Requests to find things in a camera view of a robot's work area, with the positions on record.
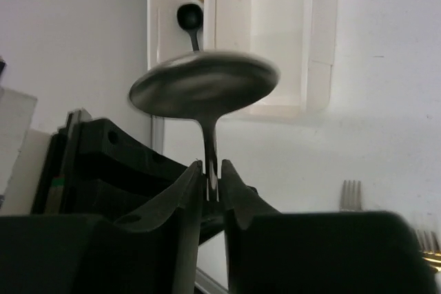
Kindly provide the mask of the white divided utensil tray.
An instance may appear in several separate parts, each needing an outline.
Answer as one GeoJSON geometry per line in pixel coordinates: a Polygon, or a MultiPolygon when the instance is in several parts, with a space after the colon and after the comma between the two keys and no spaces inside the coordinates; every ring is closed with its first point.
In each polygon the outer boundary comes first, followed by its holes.
{"type": "Polygon", "coordinates": [[[249,52],[279,69],[276,89],[236,117],[288,120],[328,106],[338,0],[147,0],[149,66],[192,50],[176,19],[190,2],[204,11],[202,48],[249,52]]]}

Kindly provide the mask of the black spoon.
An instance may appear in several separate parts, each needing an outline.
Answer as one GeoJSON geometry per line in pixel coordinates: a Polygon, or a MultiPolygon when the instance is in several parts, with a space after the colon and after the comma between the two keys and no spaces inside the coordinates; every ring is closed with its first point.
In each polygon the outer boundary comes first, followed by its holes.
{"type": "Polygon", "coordinates": [[[180,28],[189,34],[193,51],[199,51],[198,31],[203,26],[202,8],[195,3],[184,3],[178,8],[176,19],[180,28]]]}

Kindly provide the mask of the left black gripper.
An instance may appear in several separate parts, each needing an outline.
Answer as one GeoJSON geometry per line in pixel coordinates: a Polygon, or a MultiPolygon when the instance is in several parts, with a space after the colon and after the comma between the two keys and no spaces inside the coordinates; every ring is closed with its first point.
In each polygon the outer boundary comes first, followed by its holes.
{"type": "Polygon", "coordinates": [[[66,168],[69,204],[143,204],[187,169],[85,109],[51,135],[31,214],[60,212],[66,168]]]}

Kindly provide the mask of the gold fork green handle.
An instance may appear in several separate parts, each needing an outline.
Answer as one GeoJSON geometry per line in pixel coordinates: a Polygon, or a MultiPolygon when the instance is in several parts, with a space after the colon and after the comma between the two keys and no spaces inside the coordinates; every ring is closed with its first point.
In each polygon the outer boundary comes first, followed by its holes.
{"type": "Polygon", "coordinates": [[[424,260],[437,273],[440,272],[440,241],[435,231],[413,229],[424,260]]]}

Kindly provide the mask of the silver fork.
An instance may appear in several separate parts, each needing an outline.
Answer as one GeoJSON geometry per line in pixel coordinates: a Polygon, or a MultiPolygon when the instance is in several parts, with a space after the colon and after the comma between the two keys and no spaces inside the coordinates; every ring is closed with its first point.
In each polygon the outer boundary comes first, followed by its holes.
{"type": "Polygon", "coordinates": [[[345,180],[340,193],[340,211],[362,211],[362,183],[345,180]]]}

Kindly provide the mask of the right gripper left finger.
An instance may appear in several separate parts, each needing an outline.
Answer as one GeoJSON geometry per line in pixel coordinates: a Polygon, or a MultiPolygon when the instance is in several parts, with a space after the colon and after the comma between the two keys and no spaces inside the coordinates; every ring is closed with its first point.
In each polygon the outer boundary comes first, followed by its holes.
{"type": "Polygon", "coordinates": [[[92,214],[1,218],[2,293],[192,293],[203,204],[193,162],[110,222],[92,214]]]}

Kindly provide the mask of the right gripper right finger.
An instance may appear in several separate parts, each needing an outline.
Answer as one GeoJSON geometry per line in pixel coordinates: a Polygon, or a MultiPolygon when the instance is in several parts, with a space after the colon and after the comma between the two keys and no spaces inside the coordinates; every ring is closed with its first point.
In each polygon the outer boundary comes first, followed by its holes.
{"type": "Polygon", "coordinates": [[[389,211],[281,213],[221,165],[230,293],[436,293],[409,225],[389,211]]]}

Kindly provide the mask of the silver spoon long handle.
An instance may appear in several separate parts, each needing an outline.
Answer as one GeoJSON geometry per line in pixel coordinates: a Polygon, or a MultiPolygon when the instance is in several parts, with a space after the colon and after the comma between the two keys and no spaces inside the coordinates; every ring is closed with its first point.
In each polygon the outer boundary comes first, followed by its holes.
{"type": "Polygon", "coordinates": [[[278,81],[275,65],[260,57],[219,50],[191,52],[151,68],[131,86],[128,98],[143,113],[200,125],[207,200],[217,201],[216,122],[266,97],[278,81]]]}

